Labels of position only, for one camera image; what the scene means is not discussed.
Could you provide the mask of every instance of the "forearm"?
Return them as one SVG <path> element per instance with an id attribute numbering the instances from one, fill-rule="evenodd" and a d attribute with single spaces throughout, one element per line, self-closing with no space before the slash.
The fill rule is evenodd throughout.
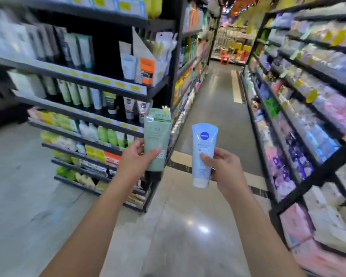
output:
<path id="1" fill-rule="evenodd" d="M 252 277 L 305 277 L 247 186 L 229 203 Z"/>
<path id="2" fill-rule="evenodd" d="M 118 212 L 129 195 L 123 179 L 109 185 L 40 277 L 99 276 Z"/>

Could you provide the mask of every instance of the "nivea logo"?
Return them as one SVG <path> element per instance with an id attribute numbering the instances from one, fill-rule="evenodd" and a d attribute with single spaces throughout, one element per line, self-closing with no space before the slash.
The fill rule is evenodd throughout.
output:
<path id="1" fill-rule="evenodd" d="M 200 134 L 200 137 L 201 137 L 201 139 L 203 139 L 203 140 L 208 140 L 209 139 L 209 133 L 207 133 L 207 132 L 201 132 L 201 134 Z"/>

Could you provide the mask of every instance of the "facial cleanser tube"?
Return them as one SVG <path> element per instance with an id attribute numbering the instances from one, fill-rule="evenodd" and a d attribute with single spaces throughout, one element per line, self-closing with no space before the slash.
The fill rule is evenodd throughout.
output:
<path id="1" fill-rule="evenodd" d="M 218 128 L 209 123 L 198 123 L 192 126 L 192 176 L 193 185 L 197 188 L 209 186 L 211 167 L 206 166 L 200 158 L 200 153 L 214 156 Z"/>

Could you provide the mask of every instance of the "floor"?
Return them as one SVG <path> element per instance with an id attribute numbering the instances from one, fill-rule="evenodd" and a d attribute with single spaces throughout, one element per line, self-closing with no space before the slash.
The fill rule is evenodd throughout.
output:
<path id="1" fill-rule="evenodd" d="M 210 62 L 148 213 L 122 208 L 101 277 L 250 276 L 229 205 L 215 182 L 194 188 L 187 169 L 191 125 L 212 123 L 217 145 L 240 156 L 255 198 L 270 209 L 236 70 Z M 51 158 L 38 129 L 0 129 L 0 277 L 37 277 L 98 199 L 53 180 Z"/>

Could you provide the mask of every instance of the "hand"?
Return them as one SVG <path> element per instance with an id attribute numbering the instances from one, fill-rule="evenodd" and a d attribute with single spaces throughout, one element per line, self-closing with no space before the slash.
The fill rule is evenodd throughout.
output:
<path id="1" fill-rule="evenodd" d="M 137 139 L 124 150 L 115 175 L 115 178 L 128 187 L 130 192 L 142 177 L 148 164 L 161 152 L 161 147 L 157 147 L 143 154 L 143 144 L 144 139 Z"/>
<path id="2" fill-rule="evenodd" d="M 234 192 L 243 187 L 248 188 L 240 158 L 237 155 L 215 147 L 214 158 L 205 153 L 201 153 L 200 157 L 205 165 L 215 169 L 211 172 L 211 179 L 217 182 L 219 191 L 227 201 Z"/>

